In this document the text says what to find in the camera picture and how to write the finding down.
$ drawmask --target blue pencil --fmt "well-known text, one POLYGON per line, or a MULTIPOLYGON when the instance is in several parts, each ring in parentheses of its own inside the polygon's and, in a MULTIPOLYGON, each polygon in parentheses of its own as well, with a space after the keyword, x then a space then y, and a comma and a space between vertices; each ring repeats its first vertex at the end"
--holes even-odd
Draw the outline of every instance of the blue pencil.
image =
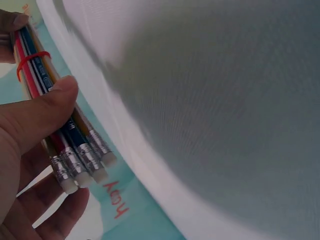
MULTIPOLYGON (((36 54, 37 50, 27 27, 22 28, 20 31, 28 54, 36 54)), ((44 86, 45 92, 49 92, 53 87, 53 82, 50 79, 41 58, 35 57, 31 61, 34 62, 35 68, 40 75, 41 85, 44 86)), ((84 138, 83 134, 76 126, 72 117, 68 119, 61 130, 69 140, 70 144, 74 147, 82 163, 88 169, 94 180, 98 183, 104 181, 107 177, 107 173, 99 161, 98 156, 96 156, 88 141, 84 138)))

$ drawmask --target metal ferrule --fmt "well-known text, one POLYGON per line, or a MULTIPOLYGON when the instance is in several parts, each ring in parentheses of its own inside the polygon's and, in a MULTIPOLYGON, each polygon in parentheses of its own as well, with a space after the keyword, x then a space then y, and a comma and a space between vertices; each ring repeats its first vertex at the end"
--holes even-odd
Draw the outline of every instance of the metal ferrule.
POLYGON ((84 143, 78 146, 77 152, 86 169, 88 169, 91 174, 96 170, 104 168, 104 166, 99 161, 98 156, 95 154, 88 143, 84 143))
POLYGON ((51 157, 50 162, 53 169, 53 173, 59 183, 62 183, 66 179, 72 178, 71 174, 68 172, 68 169, 66 168, 65 164, 63 163, 60 157, 51 157))
POLYGON ((103 140, 103 138, 97 133, 95 130, 90 130, 89 131, 90 136, 87 136, 88 141, 94 148, 94 151, 96 154, 99 156, 99 158, 102 158, 103 155, 111 153, 112 151, 106 144, 106 142, 103 140))
POLYGON ((71 173, 72 176, 75 177, 78 174, 87 171, 72 147, 66 147, 60 153, 60 157, 63 160, 64 164, 67 166, 69 173, 71 173))

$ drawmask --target red rubber band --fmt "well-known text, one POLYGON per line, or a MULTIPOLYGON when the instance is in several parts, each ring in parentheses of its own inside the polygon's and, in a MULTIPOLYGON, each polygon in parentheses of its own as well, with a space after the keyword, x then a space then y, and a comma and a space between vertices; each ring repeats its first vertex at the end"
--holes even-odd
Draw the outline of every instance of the red rubber band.
POLYGON ((29 61, 29 60, 31 60, 31 59, 33 59, 33 58, 35 58, 35 57, 43 57, 43 56, 48 56, 49 58, 51 58, 49 52, 47 52, 47 51, 39 51, 39 52, 37 52, 37 53, 35 53, 35 54, 28 55, 28 56, 26 56, 26 57, 24 57, 23 59, 20 60, 20 63, 19 63, 19 65, 18 65, 18 67, 16 68, 16 75, 17 75, 17 77, 18 77, 19 82, 21 82, 19 73, 20 73, 20 71, 22 70, 23 65, 24 65, 27 61, 29 61))

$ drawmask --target hand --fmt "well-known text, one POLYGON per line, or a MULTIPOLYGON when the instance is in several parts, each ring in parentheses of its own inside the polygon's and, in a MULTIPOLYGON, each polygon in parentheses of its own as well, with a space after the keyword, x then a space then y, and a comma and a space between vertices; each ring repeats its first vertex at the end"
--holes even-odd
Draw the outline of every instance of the hand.
MULTIPOLYGON (((0 10, 0 31, 5 33, 0 40, 0 61, 13 61, 8 32, 23 27, 27 20, 24 15, 0 10)), ((52 173, 16 197, 49 166, 40 141, 67 121, 77 94, 76 81, 67 76, 44 96, 0 105, 0 240, 63 240, 83 214, 87 189, 69 195, 51 217, 36 229, 32 227, 63 193, 52 173)))

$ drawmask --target finger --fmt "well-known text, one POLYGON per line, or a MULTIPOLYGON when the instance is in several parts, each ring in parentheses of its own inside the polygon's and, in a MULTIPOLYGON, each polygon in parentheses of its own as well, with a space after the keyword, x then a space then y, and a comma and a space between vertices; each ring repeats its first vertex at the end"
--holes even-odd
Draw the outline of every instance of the finger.
POLYGON ((15 63, 14 54, 8 45, 0 45, 0 63, 15 63))
POLYGON ((21 158, 20 184, 18 193, 50 165, 47 151, 41 144, 36 145, 21 158))
POLYGON ((7 142, 24 154, 62 127, 73 112, 77 94, 77 82, 67 76, 41 97, 0 105, 0 130, 7 142))
POLYGON ((25 215, 33 224, 61 196, 63 189, 51 173, 43 180, 22 193, 17 199, 25 215))
POLYGON ((41 240, 25 215, 24 209, 18 200, 14 201, 9 213, 3 221, 3 225, 7 232, 13 235, 15 240, 41 240))
POLYGON ((46 240, 64 240, 84 213, 89 200, 89 190, 80 188, 69 195, 59 209, 36 228, 46 240))
POLYGON ((0 31, 13 32, 28 23, 29 17, 18 12, 8 12, 0 9, 0 31))

